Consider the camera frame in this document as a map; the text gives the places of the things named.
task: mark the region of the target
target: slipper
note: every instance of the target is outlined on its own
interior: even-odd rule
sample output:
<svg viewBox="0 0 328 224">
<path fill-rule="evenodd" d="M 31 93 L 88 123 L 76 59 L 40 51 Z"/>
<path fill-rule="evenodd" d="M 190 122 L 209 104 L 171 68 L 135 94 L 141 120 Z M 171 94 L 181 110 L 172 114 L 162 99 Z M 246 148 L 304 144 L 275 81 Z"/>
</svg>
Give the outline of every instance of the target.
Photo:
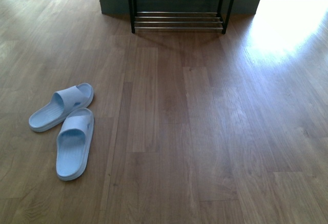
<svg viewBox="0 0 328 224">
<path fill-rule="evenodd" d="M 57 137 L 57 175 L 61 180 L 73 180 L 87 166 L 94 118 L 92 111 L 81 108 L 64 121 Z"/>
<path fill-rule="evenodd" d="M 44 132 L 61 123 L 78 108 L 86 108 L 93 99 L 93 88 L 88 83 L 57 91 L 51 101 L 36 111 L 29 119 L 30 128 Z"/>
</svg>

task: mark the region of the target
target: floor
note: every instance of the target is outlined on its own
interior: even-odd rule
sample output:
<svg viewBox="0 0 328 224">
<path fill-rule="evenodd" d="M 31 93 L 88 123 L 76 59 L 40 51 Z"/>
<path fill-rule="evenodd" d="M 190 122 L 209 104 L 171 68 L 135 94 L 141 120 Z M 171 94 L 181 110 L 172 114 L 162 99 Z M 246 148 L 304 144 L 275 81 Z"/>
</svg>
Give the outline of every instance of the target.
<svg viewBox="0 0 328 224">
<path fill-rule="evenodd" d="M 99 0 L 0 0 L 0 223 L 328 223 L 328 0 L 226 35 L 131 33 Z M 84 174 L 29 116 L 90 83 Z"/>
</svg>

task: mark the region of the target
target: light blue slipper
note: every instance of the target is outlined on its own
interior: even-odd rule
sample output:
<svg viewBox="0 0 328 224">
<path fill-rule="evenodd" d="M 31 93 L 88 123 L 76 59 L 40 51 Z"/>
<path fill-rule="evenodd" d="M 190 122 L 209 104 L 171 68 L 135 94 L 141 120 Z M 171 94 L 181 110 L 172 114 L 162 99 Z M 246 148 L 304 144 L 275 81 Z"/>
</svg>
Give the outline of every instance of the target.
<svg viewBox="0 0 328 224">
<path fill-rule="evenodd" d="M 94 118 L 86 108 L 73 111 L 64 121 L 57 137 L 57 175 L 61 180 L 73 180 L 87 166 Z"/>
<path fill-rule="evenodd" d="M 31 115 L 30 128 L 44 132 L 61 123 L 74 110 L 86 108 L 93 99 L 93 88 L 88 83 L 57 91 L 51 101 Z"/>
</svg>

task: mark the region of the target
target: metal rod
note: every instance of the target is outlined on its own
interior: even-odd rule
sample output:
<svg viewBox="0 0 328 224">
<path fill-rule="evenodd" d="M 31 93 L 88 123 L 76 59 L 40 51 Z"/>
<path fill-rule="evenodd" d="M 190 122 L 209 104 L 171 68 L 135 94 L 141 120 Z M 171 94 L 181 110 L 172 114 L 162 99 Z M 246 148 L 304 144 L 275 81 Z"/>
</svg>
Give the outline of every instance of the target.
<svg viewBox="0 0 328 224">
<path fill-rule="evenodd" d="M 144 24 L 221 24 L 222 22 L 139 22 L 139 21 L 135 21 L 136 23 L 144 23 Z"/>
<path fill-rule="evenodd" d="M 224 20 L 224 24 L 223 24 L 223 27 L 224 27 L 224 29 L 222 30 L 222 33 L 223 34 L 225 34 L 226 31 L 227 31 L 227 26 L 228 26 L 228 22 L 229 22 L 229 19 L 230 19 L 230 14 L 231 14 L 233 3 L 234 3 L 234 0 L 230 0 L 229 7 L 228 7 L 228 12 L 227 12 L 227 16 L 226 16 L 226 18 Z"/>
<path fill-rule="evenodd" d="M 196 16 L 136 16 L 136 19 L 220 19 L 220 17 L 196 17 Z"/>
<path fill-rule="evenodd" d="M 223 28 L 210 27 L 135 27 L 136 29 L 198 29 L 198 30 L 222 30 Z"/>
<path fill-rule="evenodd" d="M 129 2 L 129 12 L 130 12 L 130 23 L 131 23 L 131 31 L 132 33 L 135 33 L 135 29 L 134 29 L 134 12 L 132 9 L 132 0 L 128 0 Z"/>
<path fill-rule="evenodd" d="M 139 13 L 148 14 L 216 14 L 215 12 L 169 12 L 169 11 L 139 11 Z"/>
</svg>

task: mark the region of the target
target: pair of slippers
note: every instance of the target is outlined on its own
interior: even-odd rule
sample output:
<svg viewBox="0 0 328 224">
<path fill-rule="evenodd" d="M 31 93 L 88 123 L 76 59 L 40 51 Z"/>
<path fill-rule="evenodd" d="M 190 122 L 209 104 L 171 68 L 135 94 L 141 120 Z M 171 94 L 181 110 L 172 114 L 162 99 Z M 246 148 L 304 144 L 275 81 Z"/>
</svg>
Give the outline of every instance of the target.
<svg viewBox="0 0 328 224">
<path fill-rule="evenodd" d="M 57 137 L 56 170 L 61 180 L 78 178 L 87 166 L 94 117 L 86 107 L 92 99 L 92 86 L 83 83 L 55 92 L 50 102 L 29 118 L 35 132 L 44 132 L 65 120 Z"/>
</svg>

